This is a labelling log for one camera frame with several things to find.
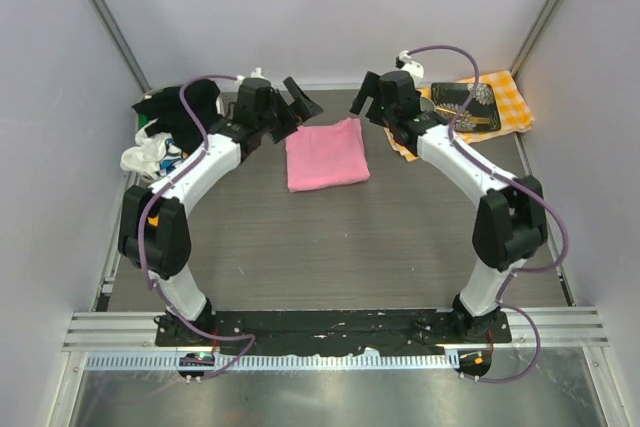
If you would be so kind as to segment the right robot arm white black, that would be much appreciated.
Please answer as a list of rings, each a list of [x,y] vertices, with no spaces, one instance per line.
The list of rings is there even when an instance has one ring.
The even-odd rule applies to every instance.
[[[451,327],[472,342],[496,321],[507,281],[547,241],[542,188],[533,176],[516,178],[491,165],[420,106],[421,94],[404,70],[369,72],[350,109],[385,127],[410,153],[448,177],[476,208],[472,245],[476,262],[452,304]]]

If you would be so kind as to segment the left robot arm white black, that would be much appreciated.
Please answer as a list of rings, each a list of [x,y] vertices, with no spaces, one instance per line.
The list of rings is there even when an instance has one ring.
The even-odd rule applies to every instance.
[[[177,95],[197,131],[199,144],[173,172],[148,187],[132,186],[123,196],[118,251],[139,267],[149,289],[158,293],[166,312],[158,320],[174,329],[181,343],[200,346],[219,339],[211,301],[189,269],[191,237],[188,218],[202,197],[226,174],[239,167],[270,136],[278,143],[322,108],[288,77],[286,101],[270,81],[240,79],[231,114],[215,113],[205,126],[188,100],[193,79]]]

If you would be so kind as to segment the pink t shirt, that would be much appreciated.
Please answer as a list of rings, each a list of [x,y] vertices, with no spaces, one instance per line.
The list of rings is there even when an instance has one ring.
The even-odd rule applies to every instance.
[[[302,126],[286,139],[285,148],[290,193],[351,185],[370,178],[359,119]]]

